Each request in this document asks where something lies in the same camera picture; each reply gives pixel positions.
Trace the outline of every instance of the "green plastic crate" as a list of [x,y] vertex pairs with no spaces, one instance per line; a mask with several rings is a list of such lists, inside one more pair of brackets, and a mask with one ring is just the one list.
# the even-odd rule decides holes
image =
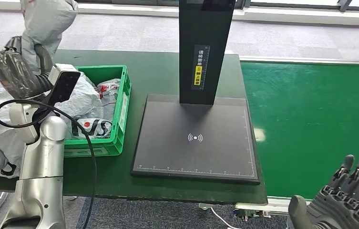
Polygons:
[[[113,114],[111,136],[109,138],[91,139],[95,156],[117,156],[122,153],[126,118],[132,84],[127,74],[126,65],[102,65],[76,67],[95,84],[120,78],[120,86]],[[66,140],[64,157],[91,156],[86,139]]]

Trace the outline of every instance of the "label on column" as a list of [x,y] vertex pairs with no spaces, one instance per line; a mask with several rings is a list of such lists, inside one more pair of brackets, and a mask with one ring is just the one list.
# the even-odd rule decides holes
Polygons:
[[202,91],[206,81],[207,61],[209,60],[209,45],[195,45],[194,74],[192,75],[192,90]]

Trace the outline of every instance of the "floor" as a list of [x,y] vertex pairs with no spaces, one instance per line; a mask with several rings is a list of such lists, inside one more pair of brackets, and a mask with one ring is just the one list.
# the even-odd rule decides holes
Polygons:
[[[24,30],[23,17],[0,12],[0,49]],[[65,32],[61,49],[178,52],[178,19],[114,15],[78,15]],[[359,28],[281,25],[234,21],[227,53],[262,57],[307,57],[359,60]],[[0,222],[11,197],[0,209]],[[81,228],[88,199],[65,200],[69,229]],[[215,206],[234,226],[284,229],[285,217],[253,219],[231,217],[232,206]],[[88,228],[226,228],[211,211],[197,204],[97,199]]]

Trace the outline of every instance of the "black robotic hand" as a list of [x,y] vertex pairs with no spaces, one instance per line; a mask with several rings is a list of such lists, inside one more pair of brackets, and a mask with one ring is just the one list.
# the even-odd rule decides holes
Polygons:
[[35,52],[40,60],[41,73],[33,74],[21,54],[21,37],[12,37],[0,51],[0,82],[15,99],[26,99],[50,90],[53,85],[48,76],[52,61],[46,49],[36,44]]
[[353,155],[345,157],[340,169],[307,206],[294,196],[289,215],[295,229],[359,229],[359,164],[352,174]]

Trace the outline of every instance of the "white cable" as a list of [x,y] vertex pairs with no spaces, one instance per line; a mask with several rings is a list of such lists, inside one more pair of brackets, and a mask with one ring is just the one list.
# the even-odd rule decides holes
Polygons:
[[228,224],[223,218],[221,218],[221,217],[213,210],[213,207],[210,207],[210,209],[212,210],[213,214],[215,214],[219,219],[221,219],[221,221],[223,221],[223,222],[228,226],[228,228],[230,228],[230,229],[241,229],[241,228],[235,228],[235,227],[231,226],[230,224]]

